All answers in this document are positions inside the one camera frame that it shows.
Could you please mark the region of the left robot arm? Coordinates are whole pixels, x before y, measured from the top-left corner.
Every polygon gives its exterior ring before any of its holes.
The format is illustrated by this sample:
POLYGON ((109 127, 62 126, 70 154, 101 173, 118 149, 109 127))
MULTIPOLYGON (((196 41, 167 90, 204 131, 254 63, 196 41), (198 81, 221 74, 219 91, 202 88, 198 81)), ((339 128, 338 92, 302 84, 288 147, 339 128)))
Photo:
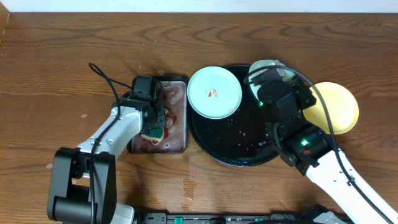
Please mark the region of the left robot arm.
POLYGON ((137 77, 116 99, 108 119, 77 147, 54 156, 47 216, 62 223, 134 223, 132 206, 119 203, 116 161, 134 137, 165 126, 160 81, 137 77))

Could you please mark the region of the green yellow sponge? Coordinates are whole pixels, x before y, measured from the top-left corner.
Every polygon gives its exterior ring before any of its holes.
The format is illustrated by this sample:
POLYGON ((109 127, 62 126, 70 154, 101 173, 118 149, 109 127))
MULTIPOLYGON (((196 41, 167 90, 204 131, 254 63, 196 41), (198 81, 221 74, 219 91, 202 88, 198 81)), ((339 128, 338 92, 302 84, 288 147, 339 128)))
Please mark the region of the green yellow sponge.
POLYGON ((142 134, 142 138, 148 140, 152 144, 160 143, 164 138, 164 128, 151 129, 148 133, 142 134))

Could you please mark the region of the yellow plate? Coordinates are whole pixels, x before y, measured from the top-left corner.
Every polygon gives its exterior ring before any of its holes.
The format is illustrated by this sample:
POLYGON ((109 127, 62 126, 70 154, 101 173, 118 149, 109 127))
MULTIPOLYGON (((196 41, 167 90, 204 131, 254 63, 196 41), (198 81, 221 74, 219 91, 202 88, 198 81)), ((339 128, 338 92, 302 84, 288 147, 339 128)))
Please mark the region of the yellow plate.
MULTIPOLYGON (((353 94, 345 87, 332 82, 317 83, 315 87, 326 103, 334 134, 350 131, 359 118, 359 106, 353 94)), ((317 101, 315 105, 305 109, 303 114, 307 121, 330 134, 322 103, 315 90, 312 87, 310 90, 317 101)))

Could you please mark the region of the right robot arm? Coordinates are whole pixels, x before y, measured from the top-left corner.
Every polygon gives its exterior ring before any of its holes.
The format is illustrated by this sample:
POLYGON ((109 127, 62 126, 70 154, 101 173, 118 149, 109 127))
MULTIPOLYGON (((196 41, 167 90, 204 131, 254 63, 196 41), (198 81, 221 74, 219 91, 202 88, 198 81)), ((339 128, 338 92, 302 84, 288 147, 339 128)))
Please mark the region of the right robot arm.
POLYGON ((354 223, 397 223, 397 212, 338 147, 325 100, 306 75, 266 65, 250 69, 244 83, 267 107, 266 131, 286 164, 324 190, 354 223))

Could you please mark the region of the light blue plate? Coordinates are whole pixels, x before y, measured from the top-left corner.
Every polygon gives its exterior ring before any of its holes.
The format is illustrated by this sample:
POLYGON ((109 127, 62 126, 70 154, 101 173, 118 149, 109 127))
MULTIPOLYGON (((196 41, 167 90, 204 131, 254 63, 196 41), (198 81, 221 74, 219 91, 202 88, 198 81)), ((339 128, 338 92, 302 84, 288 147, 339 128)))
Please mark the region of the light blue plate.
MULTIPOLYGON (((290 81, 295 76, 295 74, 293 72, 288 71, 288 70, 284 70, 284 69, 281 69, 281 68, 277 68, 276 72, 279 74, 279 76, 281 77, 282 81, 284 81, 284 82, 290 81)), ((258 76, 261 73, 262 72, 259 72, 259 71, 256 72, 256 73, 253 73, 252 75, 248 76, 248 80, 251 81, 254 77, 258 76)), ((255 96, 256 100, 259 101, 257 92, 258 92, 258 90, 260 89, 261 86, 260 85, 255 86, 254 84, 250 84, 249 86, 250 86, 250 89, 251 89, 253 95, 255 96)))
POLYGON ((232 115, 239 108, 242 96, 240 82, 223 67, 199 69, 187 86, 190 106, 208 119, 223 119, 232 115))

